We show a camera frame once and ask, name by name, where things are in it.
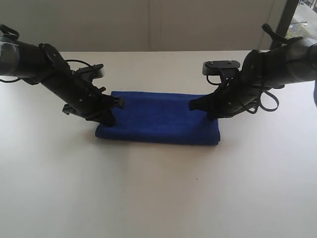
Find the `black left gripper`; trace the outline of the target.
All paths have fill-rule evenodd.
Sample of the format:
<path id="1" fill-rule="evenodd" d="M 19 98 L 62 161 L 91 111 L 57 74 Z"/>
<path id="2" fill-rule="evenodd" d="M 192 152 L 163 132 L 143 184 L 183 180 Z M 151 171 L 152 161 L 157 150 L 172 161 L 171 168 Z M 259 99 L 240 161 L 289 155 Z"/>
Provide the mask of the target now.
<path id="1" fill-rule="evenodd" d="M 113 108 L 124 109 L 125 101 L 121 97 L 103 94 L 104 88 L 98 88 L 78 75 L 75 71 L 55 70 L 42 80 L 42 85 L 65 102 L 62 111 L 69 115 L 97 121 L 105 126 L 114 126 Z"/>

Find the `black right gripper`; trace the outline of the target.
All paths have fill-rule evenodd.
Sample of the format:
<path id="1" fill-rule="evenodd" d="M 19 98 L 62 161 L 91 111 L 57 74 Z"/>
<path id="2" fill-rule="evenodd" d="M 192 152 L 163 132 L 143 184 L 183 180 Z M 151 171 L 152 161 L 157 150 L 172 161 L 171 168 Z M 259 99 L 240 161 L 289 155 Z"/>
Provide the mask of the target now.
<path id="1" fill-rule="evenodd" d="M 259 77 L 246 79 L 241 74 L 221 74 L 220 83 L 211 94 L 189 101 L 189 110 L 210 113 L 211 119 L 231 118 L 243 112 L 254 114 L 260 106 L 262 82 Z"/>

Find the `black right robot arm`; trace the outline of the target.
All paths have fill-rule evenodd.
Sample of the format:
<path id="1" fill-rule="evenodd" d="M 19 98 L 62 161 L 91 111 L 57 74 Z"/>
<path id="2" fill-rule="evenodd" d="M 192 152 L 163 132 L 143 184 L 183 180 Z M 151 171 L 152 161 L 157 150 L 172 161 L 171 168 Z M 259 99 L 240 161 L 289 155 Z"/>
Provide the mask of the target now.
<path id="1" fill-rule="evenodd" d="M 267 52 L 252 50 L 243 63 L 236 60 L 204 62 L 202 74 L 206 77 L 219 76 L 220 82 L 214 84 L 217 88 L 212 93 L 191 100 L 189 110 L 206 112 L 209 120 L 232 118 L 243 112 L 254 115 L 258 109 L 274 112 L 277 108 L 263 105 L 262 94 L 279 104 L 278 98 L 270 92 L 272 89 L 316 81 L 316 40 L 303 37 L 287 39 L 274 32 L 268 24 L 263 24 L 262 29 L 281 46 Z"/>

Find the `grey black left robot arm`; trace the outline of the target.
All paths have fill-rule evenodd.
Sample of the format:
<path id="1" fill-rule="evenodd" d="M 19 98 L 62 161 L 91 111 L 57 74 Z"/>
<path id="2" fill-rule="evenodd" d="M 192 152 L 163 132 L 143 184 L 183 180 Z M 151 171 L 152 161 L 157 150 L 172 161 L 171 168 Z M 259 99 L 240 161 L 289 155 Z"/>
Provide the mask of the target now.
<path id="1" fill-rule="evenodd" d="M 19 41 L 20 34 L 6 25 L 0 26 L 0 74 L 12 77 L 11 82 L 24 81 L 29 85 L 42 84 L 65 102 L 62 112 L 105 126 L 115 125 L 113 108 L 124 108 L 124 100 L 104 94 L 106 88 L 93 85 L 103 77 L 103 64 L 72 70 L 60 52 L 50 44 L 37 46 Z"/>

